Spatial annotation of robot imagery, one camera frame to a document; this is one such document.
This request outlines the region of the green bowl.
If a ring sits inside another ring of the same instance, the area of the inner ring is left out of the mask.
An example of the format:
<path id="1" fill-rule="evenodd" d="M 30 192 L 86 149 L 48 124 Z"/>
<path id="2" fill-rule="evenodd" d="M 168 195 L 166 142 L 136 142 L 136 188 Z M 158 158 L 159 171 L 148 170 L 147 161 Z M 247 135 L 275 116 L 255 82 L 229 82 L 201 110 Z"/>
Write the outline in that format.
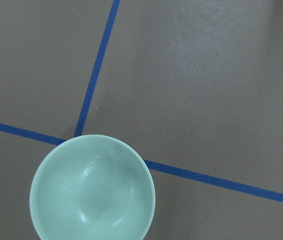
<path id="1" fill-rule="evenodd" d="M 145 161 L 106 135 L 74 137 L 36 170 L 29 211 L 41 240 L 143 240 L 156 206 Z"/>

